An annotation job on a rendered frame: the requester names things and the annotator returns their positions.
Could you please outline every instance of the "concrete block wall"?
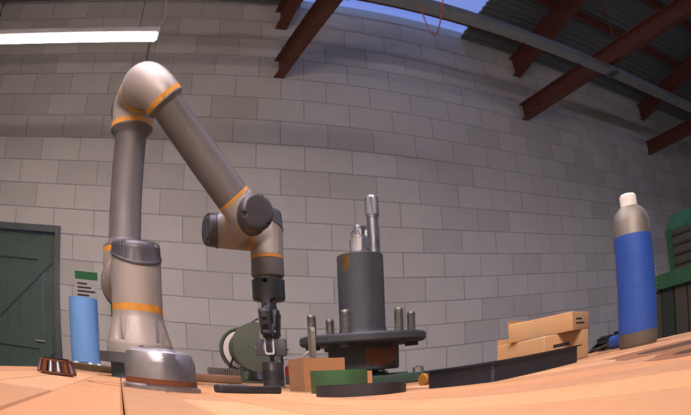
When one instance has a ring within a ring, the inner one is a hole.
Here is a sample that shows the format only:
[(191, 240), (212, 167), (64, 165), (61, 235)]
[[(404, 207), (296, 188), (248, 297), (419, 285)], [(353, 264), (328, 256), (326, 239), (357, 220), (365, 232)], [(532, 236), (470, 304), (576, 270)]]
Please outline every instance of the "concrete block wall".
[[(74, 271), (101, 271), (108, 234), (111, 102), (146, 52), (177, 76), (251, 189), (282, 210), (292, 356), (303, 352), (306, 315), (323, 330), (337, 321), (335, 257), (365, 223), (369, 193), (382, 202), (387, 324), (399, 306), (427, 331), (402, 348), (402, 370), (494, 360), (509, 320), (585, 310), (592, 339), (615, 331), (611, 224), (623, 192), (648, 210), (657, 271), (667, 271), (667, 218), (691, 205), (691, 145), (648, 156), (645, 141), (677, 120), (642, 122), (634, 102), (587, 85), (525, 121), (519, 103), (555, 71), (535, 65), (514, 78), (508, 55), (458, 34), (347, 10), (273, 78), (304, 11), (276, 31), (274, 6), (172, 1), (150, 47), (0, 47), (0, 221), (61, 226), (67, 354)], [(160, 16), (161, 2), (16, 2), (3, 6), (0, 28)], [(201, 371), (222, 366), (221, 334), (256, 317), (248, 253), (201, 244), (201, 218), (216, 206), (159, 128), (145, 161), (142, 237), (161, 245), (172, 342)]]

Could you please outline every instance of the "wooden door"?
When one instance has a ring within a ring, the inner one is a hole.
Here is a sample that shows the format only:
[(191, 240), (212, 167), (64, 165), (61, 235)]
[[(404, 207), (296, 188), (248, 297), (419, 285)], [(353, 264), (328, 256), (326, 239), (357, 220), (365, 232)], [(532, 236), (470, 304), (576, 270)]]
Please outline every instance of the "wooden door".
[(55, 357), (52, 233), (0, 229), (0, 365), (37, 365)]

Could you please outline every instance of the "blue sky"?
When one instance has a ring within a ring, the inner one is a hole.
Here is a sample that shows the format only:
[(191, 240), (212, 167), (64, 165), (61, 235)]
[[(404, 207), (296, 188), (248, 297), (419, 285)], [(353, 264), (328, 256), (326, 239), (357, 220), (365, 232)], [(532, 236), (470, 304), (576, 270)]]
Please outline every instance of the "blue sky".
[[(417, 0), (407, 0), (409, 2), (416, 2)], [(479, 13), (481, 8), (484, 7), (487, 0), (445, 0), (446, 5), (451, 5), (455, 7), (460, 7), (462, 9), (471, 10), (472, 12)], [(424, 21), (422, 20), (422, 15), (419, 13), (412, 13), (405, 10), (398, 10), (393, 7), (387, 7), (382, 5), (374, 5), (373, 3), (359, 2), (358, 0), (344, 0), (340, 3), (341, 7), (350, 7), (360, 10), (369, 10), (377, 13), (383, 13), (391, 16), (398, 16), (401, 18), (408, 18), (414, 21)], [(437, 26), (438, 19), (427, 17), (427, 23), (434, 24)], [(451, 31), (464, 32), (466, 30), (465, 26), (460, 24), (454, 24), (448, 21), (443, 21), (442, 26), (445, 29), (450, 29)]]

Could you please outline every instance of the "wooden tabletop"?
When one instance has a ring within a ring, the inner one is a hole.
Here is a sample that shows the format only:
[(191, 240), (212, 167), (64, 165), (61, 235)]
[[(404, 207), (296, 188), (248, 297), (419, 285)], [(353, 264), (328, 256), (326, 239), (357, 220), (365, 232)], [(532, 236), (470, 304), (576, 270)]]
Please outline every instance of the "wooden tabletop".
[(691, 333), (534, 375), (441, 389), (410, 383), (403, 394), (381, 397), (318, 398), (287, 388), (280, 395), (217, 394), (213, 383), (200, 383), (201, 394), (179, 394), (121, 381), (92, 371), (67, 378), (0, 366), (0, 415), (691, 413)]

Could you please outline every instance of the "metal roof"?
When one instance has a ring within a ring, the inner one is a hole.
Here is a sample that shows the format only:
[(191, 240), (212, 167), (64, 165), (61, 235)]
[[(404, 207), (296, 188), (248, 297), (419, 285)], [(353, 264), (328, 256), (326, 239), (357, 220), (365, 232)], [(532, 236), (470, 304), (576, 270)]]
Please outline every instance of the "metal roof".
[[(669, 3), (669, 0), (658, 0), (658, 2), (665, 5)], [(656, 11), (641, 0), (606, 0), (604, 6), (609, 15), (611, 25), (623, 32), (628, 31)], [(532, 31), (548, 10), (550, 10), (548, 6), (537, 0), (489, 0), (480, 14)], [(580, 11), (606, 23), (601, 0), (587, 0)], [(463, 39), (509, 54), (513, 53), (519, 45), (513, 40), (503, 39), (503, 37), (477, 31), (470, 27), (463, 34)], [(608, 33), (599, 31), (595, 27), (591, 27), (574, 18), (556, 36), (555, 40), (580, 52), (593, 55), (611, 42), (612, 37)], [(649, 46), (680, 62), (691, 53), (691, 31), (680, 25), (675, 26), (650, 42)], [(546, 53), (543, 53), (537, 59), (537, 63), (562, 73), (566, 73), (575, 65)], [(673, 70), (666, 63), (641, 51), (635, 52), (625, 60), (617, 63), (617, 67), (656, 85)], [(640, 102), (645, 97), (643, 92), (620, 84), (617, 81), (608, 80), (604, 76), (594, 79), (592, 84), (629, 97), (636, 102)], [(691, 102), (691, 78), (675, 94)], [(680, 120), (691, 118), (689, 113), (666, 103), (661, 105), (659, 110)]]

